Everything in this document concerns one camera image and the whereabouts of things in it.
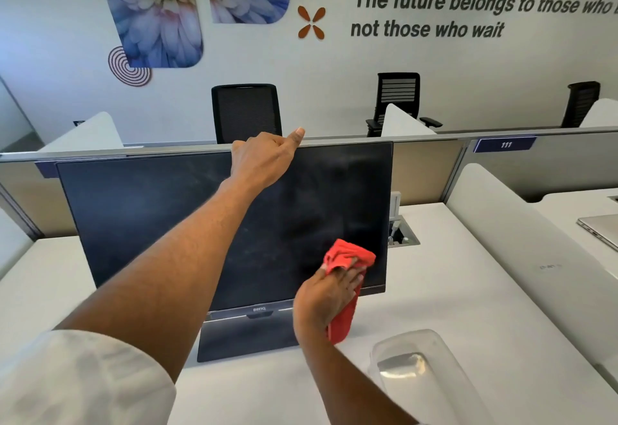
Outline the person's right hand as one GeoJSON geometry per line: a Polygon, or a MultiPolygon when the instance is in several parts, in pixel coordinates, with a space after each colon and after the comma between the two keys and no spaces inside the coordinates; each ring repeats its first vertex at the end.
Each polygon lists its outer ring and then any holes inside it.
{"type": "Polygon", "coordinates": [[[293,304],[293,328],[301,348],[317,338],[327,338],[326,328],[353,296],[342,296],[333,271],[323,265],[299,288],[293,304]]]}

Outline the person's left hand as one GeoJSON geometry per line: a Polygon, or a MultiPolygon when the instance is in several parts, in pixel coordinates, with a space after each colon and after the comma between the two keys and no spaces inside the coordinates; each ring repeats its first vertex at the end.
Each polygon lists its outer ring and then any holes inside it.
{"type": "Polygon", "coordinates": [[[231,145],[230,178],[255,194],[275,183],[287,171],[293,158],[279,156],[279,135],[260,132],[231,145]]]}

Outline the red cleaning cloth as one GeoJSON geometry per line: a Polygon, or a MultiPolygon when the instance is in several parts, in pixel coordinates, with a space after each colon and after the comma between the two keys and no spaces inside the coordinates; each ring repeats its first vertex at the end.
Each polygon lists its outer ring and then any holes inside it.
{"type": "MultiPolygon", "coordinates": [[[[376,255],[356,244],[338,239],[328,250],[323,259],[326,275],[342,268],[349,270],[356,267],[370,268],[376,261],[376,255]]],[[[354,296],[331,320],[326,328],[326,335],[333,345],[343,342],[351,329],[351,323],[357,307],[362,285],[355,288],[354,296]]]]}

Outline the black computer monitor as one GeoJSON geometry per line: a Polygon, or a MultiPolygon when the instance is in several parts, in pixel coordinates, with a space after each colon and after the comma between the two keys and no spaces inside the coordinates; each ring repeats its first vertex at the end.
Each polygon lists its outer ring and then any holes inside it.
{"type": "MultiPolygon", "coordinates": [[[[361,295],[386,290],[392,142],[299,148],[251,204],[223,266],[197,361],[293,348],[292,300],[338,239],[375,254],[361,295]]],[[[205,203],[230,152],[60,162],[96,287],[205,203]]]]}

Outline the person's right forearm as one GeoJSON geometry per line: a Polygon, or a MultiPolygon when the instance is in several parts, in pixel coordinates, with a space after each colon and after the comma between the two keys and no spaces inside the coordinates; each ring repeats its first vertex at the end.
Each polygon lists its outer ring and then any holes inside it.
{"type": "Polygon", "coordinates": [[[313,325],[295,328],[331,425],[419,425],[313,325]]]}

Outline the person's left forearm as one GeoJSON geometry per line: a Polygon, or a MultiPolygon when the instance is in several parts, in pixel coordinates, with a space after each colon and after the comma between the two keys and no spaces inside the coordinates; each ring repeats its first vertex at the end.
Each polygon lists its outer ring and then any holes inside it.
{"type": "Polygon", "coordinates": [[[260,191],[248,177],[226,179],[56,330],[93,332],[130,344],[177,382],[210,311],[231,242],[260,191]]]}

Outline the black mesh office chair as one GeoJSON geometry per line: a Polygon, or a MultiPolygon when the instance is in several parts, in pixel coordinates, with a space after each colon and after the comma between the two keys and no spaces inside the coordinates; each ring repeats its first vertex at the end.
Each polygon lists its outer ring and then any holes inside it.
{"type": "Polygon", "coordinates": [[[217,85],[211,97],[217,144],[247,140],[260,132],[282,135],[275,85],[217,85]]]}

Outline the black slatted office chair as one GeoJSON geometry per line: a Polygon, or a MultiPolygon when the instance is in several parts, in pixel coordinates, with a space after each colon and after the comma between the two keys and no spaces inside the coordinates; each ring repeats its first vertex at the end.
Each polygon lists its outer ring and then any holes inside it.
{"type": "Polygon", "coordinates": [[[441,128],[443,124],[433,118],[420,116],[420,74],[417,72],[381,72],[378,74],[378,90],[374,116],[366,120],[367,137],[381,137],[386,107],[393,103],[411,117],[429,128],[441,128]]]}

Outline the clear plastic container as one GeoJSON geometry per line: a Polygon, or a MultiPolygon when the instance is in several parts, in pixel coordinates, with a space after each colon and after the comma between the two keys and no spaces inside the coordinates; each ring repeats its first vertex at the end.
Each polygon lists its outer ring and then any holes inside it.
{"type": "Polygon", "coordinates": [[[434,330],[406,332],[376,343],[368,373],[388,397],[425,425],[496,425],[434,330]]]}

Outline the beige desk partition panel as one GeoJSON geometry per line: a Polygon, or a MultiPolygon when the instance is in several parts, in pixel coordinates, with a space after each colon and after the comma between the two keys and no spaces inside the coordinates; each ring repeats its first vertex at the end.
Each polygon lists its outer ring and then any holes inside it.
{"type": "MultiPolygon", "coordinates": [[[[524,200],[547,194],[618,188],[618,127],[536,129],[407,137],[394,143],[393,191],[401,203],[444,202],[461,169],[478,163],[524,200]],[[478,139],[536,136],[529,150],[474,154],[478,139]]],[[[230,145],[123,148],[81,152],[0,154],[0,209],[33,240],[76,236],[59,179],[45,179],[35,161],[152,157],[229,152],[230,145]]]]}

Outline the long white desk divider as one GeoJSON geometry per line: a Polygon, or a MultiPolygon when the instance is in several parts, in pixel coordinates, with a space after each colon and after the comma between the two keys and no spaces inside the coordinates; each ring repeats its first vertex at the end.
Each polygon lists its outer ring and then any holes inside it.
{"type": "Polygon", "coordinates": [[[445,204],[618,393],[618,278],[477,163],[445,204]]]}

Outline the silver laptop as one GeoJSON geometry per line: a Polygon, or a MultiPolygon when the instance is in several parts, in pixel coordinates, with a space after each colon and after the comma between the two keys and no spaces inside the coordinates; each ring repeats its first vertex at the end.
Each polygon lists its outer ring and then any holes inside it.
{"type": "Polygon", "coordinates": [[[577,225],[618,252],[618,213],[579,218],[577,225]]]}

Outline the person's white sleeve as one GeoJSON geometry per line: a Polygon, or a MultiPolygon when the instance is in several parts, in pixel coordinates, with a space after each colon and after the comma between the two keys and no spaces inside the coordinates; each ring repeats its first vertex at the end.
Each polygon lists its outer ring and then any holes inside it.
{"type": "Polygon", "coordinates": [[[0,364],[0,425],[167,425],[176,394],[138,348],[50,330],[0,364]]]}

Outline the orange petal wall decal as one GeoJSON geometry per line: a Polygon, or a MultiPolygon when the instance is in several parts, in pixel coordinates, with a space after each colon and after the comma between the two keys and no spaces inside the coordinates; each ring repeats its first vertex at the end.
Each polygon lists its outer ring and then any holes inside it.
{"type": "Polygon", "coordinates": [[[325,33],[318,24],[325,17],[326,8],[323,6],[319,7],[313,14],[310,14],[305,6],[299,5],[297,13],[305,22],[305,25],[297,32],[297,38],[304,39],[310,32],[313,32],[318,40],[323,41],[325,33]]]}

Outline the brown spiral wall decal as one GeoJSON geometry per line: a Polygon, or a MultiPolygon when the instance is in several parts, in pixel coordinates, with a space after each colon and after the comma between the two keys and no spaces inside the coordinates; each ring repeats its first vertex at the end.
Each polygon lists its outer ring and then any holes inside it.
{"type": "Polygon", "coordinates": [[[108,54],[108,66],[111,73],[122,84],[129,87],[144,87],[152,79],[152,69],[131,67],[123,47],[116,46],[108,54]]]}

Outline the dark wall lettering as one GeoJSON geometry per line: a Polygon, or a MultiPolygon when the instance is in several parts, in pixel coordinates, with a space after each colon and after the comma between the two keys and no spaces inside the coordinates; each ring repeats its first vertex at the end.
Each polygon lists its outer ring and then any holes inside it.
{"type": "Polygon", "coordinates": [[[356,0],[356,7],[383,10],[366,23],[351,23],[351,37],[501,38],[505,15],[616,15],[618,0],[356,0]],[[439,24],[405,21],[407,13],[444,12],[439,24]]]}

